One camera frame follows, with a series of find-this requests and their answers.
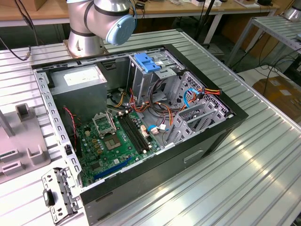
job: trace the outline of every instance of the ram slot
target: ram slot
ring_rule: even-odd
[[[139,154],[142,154],[144,150],[150,149],[128,115],[120,117],[119,122]]]
[[[135,126],[135,124],[132,122],[132,120],[128,115],[126,116],[126,121],[133,128],[133,132],[137,136],[136,138],[138,139],[139,143],[143,146],[144,150],[149,150],[150,148],[148,144],[146,143],[142,134],[139,132],[139,130],[137,129],[137,127]]]

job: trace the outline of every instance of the table leg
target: table leg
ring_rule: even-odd
[[[275,12],[276,12],[275,9],[271,10],[271,11],[269,12],[268,16],[274,16]],[[248,47],[246,48],[246,52],[249,51],[250,48],[253,47],[253,45],[255,45],[256,41],[257,41],[257,40],[259,39],[259,37],[261,36],[262,32],[263,32],[263,31],[262,31],[261,29],[258,30],[258,32],[254,35],[252,41],[250,42],[250,44],[249,44]]]
[[[232,63],[234,56],[236,55],[237,51],[239,50],[240,46],[242,45],[243,41],[245,40],[246,36],[248,35],[252,25],[253,25],[253,18],[251,18],[249,20],[248,24],[246,25],[245,29],[243,30],[239,39],[237,40],[235,46],[233,47],[233,50],[231,51],[230,56],[226,62],[226,65],[228,67],[230,67],[230,64]]]
[[[221,18],[222,18],[222,14],[215,15],[214,20],[213,20],[213,22],[211,24],[211,27],[210,27],[210,29],[208,31],[208,34],[207,34],[207,36],[205,38],[204,43],[210,43],[210,41],[211,41],[211,39],[212,39],[212,37],[214,35],[214,32],[215,32],[215,30],[217,28],[217,25],[219,24]]]

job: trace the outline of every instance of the white label sticker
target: white label sticker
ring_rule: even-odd
[[[270,82],[274,85],[274,86],[280,86],[281,84],[276,81],[276,80],[270,80]]]
[[[165,130],[166,125],[165,125],[165,124],[161,124],[161,125],[159,126],[159,128],[162,129],[162,130]]]
[[[115,163],[115,165],[117,165],[119,163],[119,160],[118,159],[114,159],[114,163]]]
[[[162,61],[155,62],[156,65],[163,65],[164,63]]]
[[[289,96],[289,95],[291,95],[291,93],[290,93],[288,90],[286,90],[286,89],[282,89],[282,90],[280,90],[280,92],[282,92],[282,94],[283,94],[284,96]]]
[[[68,86],[84,83],[87,81],[93,81],[99,79],[98,71],[90,68],[81,72],[73,72],[66,74],[64,79]]]

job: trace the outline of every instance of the aluminum table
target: aluminum table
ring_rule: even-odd
[[[245,40],[253,25],[258,27],[260,31],[254,37],[252,44],[250,43],[248,49],[255,44],[262,32],[266,32],[274,38],[278,39],[286,46],[290,47],[293,50],[298,50],[298,52],[301,53],[301,41],[296,38],[297,34],[301,33],[301,21],[291,22],[282,16],[254,17],[250,19],[249,23],[246,25],[244,31],[236,42],[233,50],[231,51],[229,59],[226,62],[227,66],[232,63],[234,56],[241,47],[243,41]],[[277,54],[278,57],[281,57],[283,50],[284,48],[281,48],[279,50],[279,53]]]
[[[247,86],[183,32],[133,35],[109,52],[173,44],[249,115],[218,150],[99,221],[129,225],[290,225],[301,211],[301,128]],[[24,55],[27,48],[16,49]],[[63,44],[32,48],[29,61],[0,52],[0,109],[27,103],[35,109],[52,162],[0,185],[1,225],[52,226],[41,176],[63,159],[30,65],[70,59]],[[82,212],[62,224],[87,226]]]

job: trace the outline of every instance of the blue pcie slot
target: blue pcie slot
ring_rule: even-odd
[[[109,175],[110,173],[112,172],[115,172],[119,169],[121,169],[122,167],[125,167],[127,165],[127,163],[131,160],[132,157],[128,158],[127,160],[123,161],[122,163],[119,163],[118,165],[116,166],[113,166],[107,170],[105,170],[104,172],[101,172],[101,173],[98,173],[94,176],[94,180],[97,180],[99,178],[103,178],[107,175]]]

